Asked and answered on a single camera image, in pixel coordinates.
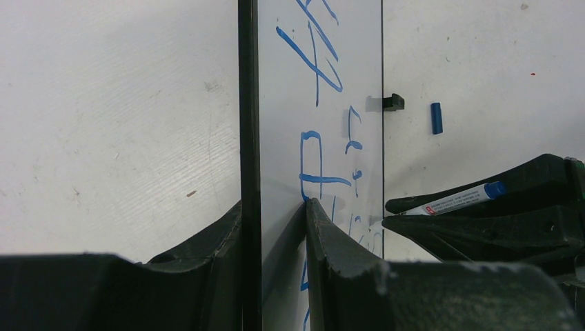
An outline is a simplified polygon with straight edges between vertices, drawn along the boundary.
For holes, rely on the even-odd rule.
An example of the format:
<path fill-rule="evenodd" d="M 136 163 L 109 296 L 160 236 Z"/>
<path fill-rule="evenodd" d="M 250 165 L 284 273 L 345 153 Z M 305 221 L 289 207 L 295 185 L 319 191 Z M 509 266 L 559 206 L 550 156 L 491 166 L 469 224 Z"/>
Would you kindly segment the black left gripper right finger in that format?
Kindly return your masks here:
<path fill-rule="evenodd" d="M 393 263 L 306 202 L 312 330 L 576 330 L 554 280 L 518 263 Z"/>

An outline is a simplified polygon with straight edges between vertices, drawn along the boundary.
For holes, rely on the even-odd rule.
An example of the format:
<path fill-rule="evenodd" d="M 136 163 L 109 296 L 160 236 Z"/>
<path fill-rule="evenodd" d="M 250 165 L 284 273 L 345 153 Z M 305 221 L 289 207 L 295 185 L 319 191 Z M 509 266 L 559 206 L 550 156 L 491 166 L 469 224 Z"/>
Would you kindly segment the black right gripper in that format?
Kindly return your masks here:
<path fill-rule="evenodd" d="M 453 214 L 505 216 L 390 216 L 382 225 L 440 261 L 520 262 L 536 265 L 552 277 L 569 277 L 564 285 L 572 308 L 584 311 L 583 161 L 542 154 L 474 183 L 390 199 L 385 209 L 397 214 L 496 181 L 504 184 L 504 196 Z M 560 205 L 570 198 L 573 208 Z"/>

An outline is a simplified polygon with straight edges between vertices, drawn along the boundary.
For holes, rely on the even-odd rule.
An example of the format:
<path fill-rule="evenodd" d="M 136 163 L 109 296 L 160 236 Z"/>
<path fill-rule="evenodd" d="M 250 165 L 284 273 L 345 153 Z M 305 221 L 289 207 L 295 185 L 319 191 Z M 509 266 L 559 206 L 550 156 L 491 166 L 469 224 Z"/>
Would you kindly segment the blue whiteboard marker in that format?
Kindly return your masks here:
<path fill-rule="evenodd" d="M 394 216 L 437 216 L 467 208 L 485 201 L 492 201 L 506 194 L 501 181 L 482 183 L 473 188 L 462 190 L 417 207 L 394 213 Z"/>

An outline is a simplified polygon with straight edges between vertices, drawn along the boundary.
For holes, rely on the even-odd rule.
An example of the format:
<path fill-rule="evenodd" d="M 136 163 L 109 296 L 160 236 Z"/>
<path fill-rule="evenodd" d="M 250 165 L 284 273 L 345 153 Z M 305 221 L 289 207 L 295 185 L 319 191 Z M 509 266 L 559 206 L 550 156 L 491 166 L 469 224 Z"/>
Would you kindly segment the blue marker cap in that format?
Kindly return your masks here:
<path fill-rule="evenodd" d="M 433 134 L 441 134 L 443 129 L 441 103 L 435 102 L 430 105 L 430 116 Z"/>

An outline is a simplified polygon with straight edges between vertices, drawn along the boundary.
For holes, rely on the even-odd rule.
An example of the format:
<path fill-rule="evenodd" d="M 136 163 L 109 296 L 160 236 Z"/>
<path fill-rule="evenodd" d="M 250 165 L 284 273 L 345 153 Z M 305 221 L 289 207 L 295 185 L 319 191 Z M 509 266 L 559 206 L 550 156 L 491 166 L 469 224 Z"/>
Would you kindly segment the black framed whiteboard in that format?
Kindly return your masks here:
<path fill-rule="evenodd" d="M 239 1 L 241 206 L 260 330 L 309 330 L 305 202 L 384 254 L 383 3 Z"/>

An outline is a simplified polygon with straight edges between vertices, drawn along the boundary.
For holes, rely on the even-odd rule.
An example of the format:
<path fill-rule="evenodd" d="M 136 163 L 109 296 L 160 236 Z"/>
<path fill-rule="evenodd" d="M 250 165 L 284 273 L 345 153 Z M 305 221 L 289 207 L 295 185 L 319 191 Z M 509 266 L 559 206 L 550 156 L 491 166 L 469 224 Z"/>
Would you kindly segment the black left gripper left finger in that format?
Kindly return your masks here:
<path fill-rule="evenodd" d="M 241 206 L 146 263 L 1 258 L 2 330 L 240 330 Z"/>

